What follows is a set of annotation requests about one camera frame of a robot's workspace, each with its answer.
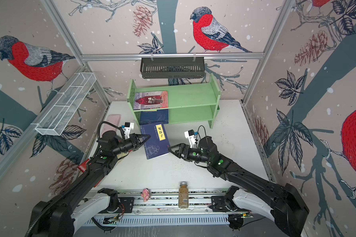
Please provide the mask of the blue book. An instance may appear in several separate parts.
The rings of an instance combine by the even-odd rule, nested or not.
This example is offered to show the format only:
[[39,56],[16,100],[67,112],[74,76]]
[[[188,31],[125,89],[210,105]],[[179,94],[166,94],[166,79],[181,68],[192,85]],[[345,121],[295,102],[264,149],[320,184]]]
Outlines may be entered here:
[[142,134],[150,135],[144,144],[148,160],[164,156],[169,153],[170,143],[162,122],[144,124],[140,126]]
[[161,122],[164,124],[169,123],[169,110],[157,110],[149,112],[141,112],[139,118],[139,124],[150,124]]

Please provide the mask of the pink Hamlet book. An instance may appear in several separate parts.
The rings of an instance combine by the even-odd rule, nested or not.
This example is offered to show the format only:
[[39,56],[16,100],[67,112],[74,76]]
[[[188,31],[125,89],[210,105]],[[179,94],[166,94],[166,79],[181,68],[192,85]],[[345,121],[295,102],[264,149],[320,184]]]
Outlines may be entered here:
[[134,110],[168,108],[167,91],[137,92],[134,95]]

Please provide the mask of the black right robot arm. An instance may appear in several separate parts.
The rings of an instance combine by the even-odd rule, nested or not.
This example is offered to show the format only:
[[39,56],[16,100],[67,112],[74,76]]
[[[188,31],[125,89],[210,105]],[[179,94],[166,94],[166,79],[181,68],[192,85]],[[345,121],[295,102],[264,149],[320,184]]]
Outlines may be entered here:
[[247,171],[219,153],[210,136],[202,138],[197,148],[180,143],[168,150],[187,162],[205,163],[213,177],[233,183],[224,199],[230,210],[250,210],[275,222],[289,237],[301,236],[310,210],[291,184],[282,186]]

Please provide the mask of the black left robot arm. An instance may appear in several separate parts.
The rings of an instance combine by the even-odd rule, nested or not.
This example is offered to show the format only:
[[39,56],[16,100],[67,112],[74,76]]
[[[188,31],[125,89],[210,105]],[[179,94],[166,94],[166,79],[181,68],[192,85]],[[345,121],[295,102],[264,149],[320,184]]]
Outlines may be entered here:
[[86,170],[66,191],[50,201],[39,202],[32,210],[27,237],[71,237],[78,230],[78,218],[73,212],[85,195],[111,170],[122,153],[137,151],[150,139],[149,134],[125,136],[122,128],[98,134],[98,147],[86,164]]

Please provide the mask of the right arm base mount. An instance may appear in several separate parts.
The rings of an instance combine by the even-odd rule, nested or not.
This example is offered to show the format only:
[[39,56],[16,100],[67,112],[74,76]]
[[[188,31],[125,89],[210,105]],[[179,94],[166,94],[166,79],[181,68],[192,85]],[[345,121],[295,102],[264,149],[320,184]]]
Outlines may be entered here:
[[239,190],[239,187],[231,186],[223,196],[211,196],[211,203],[208,207],[213,212],[247,211],[245,208],[239,208],[233,201],[234,194]]

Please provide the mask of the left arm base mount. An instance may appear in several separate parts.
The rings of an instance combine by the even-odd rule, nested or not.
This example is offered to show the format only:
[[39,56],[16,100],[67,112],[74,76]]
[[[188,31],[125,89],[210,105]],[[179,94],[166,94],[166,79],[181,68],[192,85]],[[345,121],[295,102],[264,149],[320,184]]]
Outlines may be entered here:
[[117,190],[102,188],[91,198],[96,206],[100,207],[99,213],[132,213],[134,197],[122,196]]

